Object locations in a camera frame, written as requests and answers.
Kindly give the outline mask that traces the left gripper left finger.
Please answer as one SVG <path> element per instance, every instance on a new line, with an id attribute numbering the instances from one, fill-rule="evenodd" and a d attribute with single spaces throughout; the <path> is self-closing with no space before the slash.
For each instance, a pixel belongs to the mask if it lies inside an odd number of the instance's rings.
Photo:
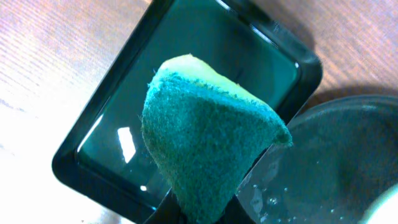
<path id="1" fill-rule="evenodd" d="M 144 224 L 186 224 L 187 218 L 182 213 L 177 197 L 172 189 L 167 192 L 155 212 Z"/>

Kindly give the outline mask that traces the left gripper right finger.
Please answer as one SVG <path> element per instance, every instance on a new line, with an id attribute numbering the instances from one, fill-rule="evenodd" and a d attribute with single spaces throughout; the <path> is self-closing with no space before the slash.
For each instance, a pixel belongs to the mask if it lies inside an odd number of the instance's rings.
<path id="1" fill-rule="evenodd" d="M 222 224 L 256 224 L 256 222 L 243 209 L 237 196 L 233 195 L 224 210 Z"/>

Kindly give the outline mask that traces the green scrubbing sponge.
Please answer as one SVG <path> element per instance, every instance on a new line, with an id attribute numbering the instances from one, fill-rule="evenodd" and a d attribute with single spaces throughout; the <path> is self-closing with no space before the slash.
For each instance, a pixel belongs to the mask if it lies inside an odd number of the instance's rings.
<path id="1" fill-rule="evenodd" d="M 141 121 L 144 144 L 187 223 L 222 223 L 263 150 L 292 143 L 267 103 L 190 54 L 161 64 Z"/>

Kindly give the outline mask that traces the mint green plate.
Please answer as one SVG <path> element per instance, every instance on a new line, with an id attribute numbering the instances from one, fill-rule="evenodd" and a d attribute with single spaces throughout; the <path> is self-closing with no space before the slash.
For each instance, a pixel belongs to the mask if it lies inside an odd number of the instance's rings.
<path id="1" fill-rule="evenodd" d="M 358 224 L 397 224 L 397 204 L 395 184 L 373 201 Z"/>

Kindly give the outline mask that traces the rectangular black tray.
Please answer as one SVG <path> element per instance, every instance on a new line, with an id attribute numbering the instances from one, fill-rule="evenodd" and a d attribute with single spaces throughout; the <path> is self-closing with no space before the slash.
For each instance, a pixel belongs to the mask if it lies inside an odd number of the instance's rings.
<path id="1" fill-rule="evenodd" d="M 192 54 L 289 122 L 322 79 L 315 53 L 249 1 L 153 1 L 55 154 L 63 184 L 134 223 L 169 191 L 140 115 L 161 63 Z"/>

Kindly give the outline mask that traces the round black tray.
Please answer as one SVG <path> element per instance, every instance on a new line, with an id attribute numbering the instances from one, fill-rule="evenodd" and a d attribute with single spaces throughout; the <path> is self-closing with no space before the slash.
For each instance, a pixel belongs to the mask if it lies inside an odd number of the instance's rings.
<path id="1" fill-rule="evenodd" d="M 397 184 L 397 98 L 329 101 L 288 127 L 293 145 L 269 148 L 239 187 L 256 223 L 358 223 Z"/>

